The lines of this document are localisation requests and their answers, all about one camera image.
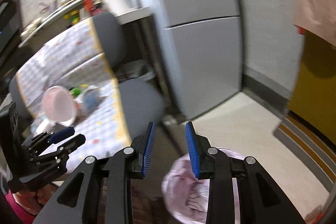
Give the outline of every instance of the office chair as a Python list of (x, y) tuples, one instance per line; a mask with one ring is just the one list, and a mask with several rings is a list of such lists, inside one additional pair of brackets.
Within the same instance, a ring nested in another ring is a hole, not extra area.
[[(105, 57), (112, 70), (116, 71), (126, 56), (126, 44), (121, 27), (109, 12), (95, 15), (92, 20)], [(9, 92), (16, 102), (19, 116), (31, 119), (20, 96), (16, 77), (13, 77), (9, 84)], [(131, 79), (119, 85), (119, 92), (128, 132), (132, 139), (146, 131), (149, 121), (157, 125), (161, 123), (165, 110), (164, 99), (152, 85), (140, 79)]]

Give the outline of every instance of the tile floor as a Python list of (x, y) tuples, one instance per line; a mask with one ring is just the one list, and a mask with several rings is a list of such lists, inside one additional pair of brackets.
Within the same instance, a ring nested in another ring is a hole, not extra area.
[(323, 206), (328, 191), (309, 169), (280, 141), (273, 130), (280, 119), (238, 93), (193, 121), (196, 132), (211, 145), (254, 156), (284, 190), (303, 218)]

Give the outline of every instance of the yellow door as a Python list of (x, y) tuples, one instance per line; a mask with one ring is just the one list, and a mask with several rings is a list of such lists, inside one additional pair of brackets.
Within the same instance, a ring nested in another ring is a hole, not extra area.
[(336, 144), (336, 50), (310, 32), (289, 109)]

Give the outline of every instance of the tablecloth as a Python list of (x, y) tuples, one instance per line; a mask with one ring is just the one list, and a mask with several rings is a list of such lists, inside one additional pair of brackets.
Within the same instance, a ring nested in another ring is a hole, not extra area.
[[(21, 97), (33, 117), (41, 114), (43, 93), (51, 86), (69, 89), (87, 84), (100, 87), (102, 102), (99, 107), (74, 126), (75, 134), (83, 134), (86, 142), (70, 154), (68, 172), (86, 156), (100, 159), (130, 145), (118, 81), (107, 63), (91, 18), (47, 42), (16, 77)], [(43, 154), (56, 150), (63, 142), (51, 145)]]

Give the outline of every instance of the plastic bag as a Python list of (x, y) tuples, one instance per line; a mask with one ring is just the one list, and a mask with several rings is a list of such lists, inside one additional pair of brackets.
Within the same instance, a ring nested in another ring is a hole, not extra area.
[[(245, 157), (229, 149), (222, 149), (230, 157)], [(240, 223), (239, 196), (236, 179), (232, 179), (235, 199), (235, 223)], [(206, 223), (210, 180), (198, 180), (191, 169), (189, 155), (177, 159), (162, 182), (167, 210), (183, 224)]]

